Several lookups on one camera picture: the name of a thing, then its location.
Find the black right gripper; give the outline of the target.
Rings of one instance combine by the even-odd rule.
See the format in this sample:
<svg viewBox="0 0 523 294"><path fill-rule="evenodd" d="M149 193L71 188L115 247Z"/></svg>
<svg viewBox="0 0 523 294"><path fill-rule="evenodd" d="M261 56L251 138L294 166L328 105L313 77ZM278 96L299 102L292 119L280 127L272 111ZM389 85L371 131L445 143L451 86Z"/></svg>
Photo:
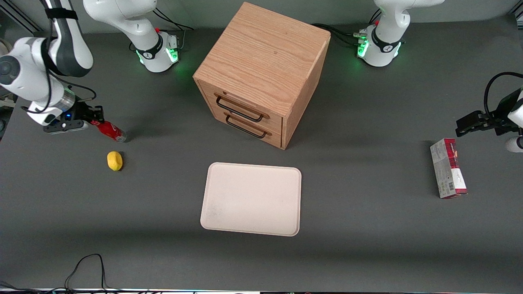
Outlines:
<svg viewBox="0 0 523 294"><path fill-rule="evenodd" d="M105 121L101 105L93 107L92 110L85 102L76 102L72 108L61 115L61 119L65 121L84 120L88 123L94 120Z"/></svg>

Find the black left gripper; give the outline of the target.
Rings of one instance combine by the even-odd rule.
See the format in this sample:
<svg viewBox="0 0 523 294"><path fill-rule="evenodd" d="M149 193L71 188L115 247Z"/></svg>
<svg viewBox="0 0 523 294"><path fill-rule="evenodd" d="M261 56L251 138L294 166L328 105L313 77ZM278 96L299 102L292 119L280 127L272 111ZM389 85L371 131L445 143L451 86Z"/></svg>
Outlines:
<svg viewBox="0 0 523 294"><path fill-rule="evenodd" d="M518 93L510 93L510 95L500 100L497 108L493 111L489 110L489 95L484 95L484 109L473 111L469 117L462 117L456 121L456 136L462 137L471 132L483 130L486 127L492 126L497 136L507 133L518 133L518 125L508 119L508 114L514 108L518 100Z"/></svg>

